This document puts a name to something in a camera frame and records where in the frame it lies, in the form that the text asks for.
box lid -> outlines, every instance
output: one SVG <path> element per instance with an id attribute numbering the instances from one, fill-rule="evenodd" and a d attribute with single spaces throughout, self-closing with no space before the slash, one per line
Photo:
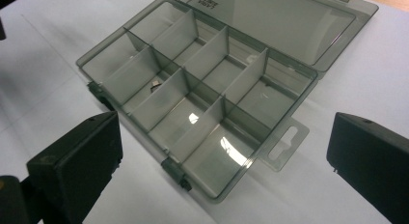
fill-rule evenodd
<path id="1" fill-rule="evenodd" d="M 181 0 L 318 72 L 376 13 L 363 0 Z"/>

white surface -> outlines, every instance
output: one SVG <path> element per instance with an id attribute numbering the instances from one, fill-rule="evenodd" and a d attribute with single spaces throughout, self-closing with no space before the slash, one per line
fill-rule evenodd
<path id="1" fill-rule="evenodd" d="M 104 111 L 75 61 L 152 0 L 18 0 L 0 11 L 0 174 Z M 409 137 L 409 13 L 379 12 L 294 117 L 311 130 L 280 173 L 256 162 L 227 199 L 210 204 L 176 186 L 122 128 L 124 159 L 85 223 L 388 223 L 332 172 L 325 155 L 335 112 Z"/>

small metal object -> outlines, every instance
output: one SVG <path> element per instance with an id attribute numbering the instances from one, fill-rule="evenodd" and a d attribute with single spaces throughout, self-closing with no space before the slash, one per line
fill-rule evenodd
<path id="1" fill-rule="evenodd" d="M 152 81 L 152 87 L 150 87 L 150 91 L 153 93 L 159 86 L 162 85 L 158 80 Z"/>

white table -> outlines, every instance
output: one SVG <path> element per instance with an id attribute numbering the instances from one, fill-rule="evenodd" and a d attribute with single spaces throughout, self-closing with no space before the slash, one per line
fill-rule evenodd
<path id="1" fill-rule="evenodd" d="M 0 175 L 106 109 L 75 61 L 153 0 L 18 0 L 0 11 Z M 380 10 L 293 117 L 310 134 L 280 173 L 256 162 L 221 204 L 192 197 L 122 128 L 124 159 L 85 223 L 388 223 L 333 173 L 337 111 L 409 137 L 409 13 Z"/>

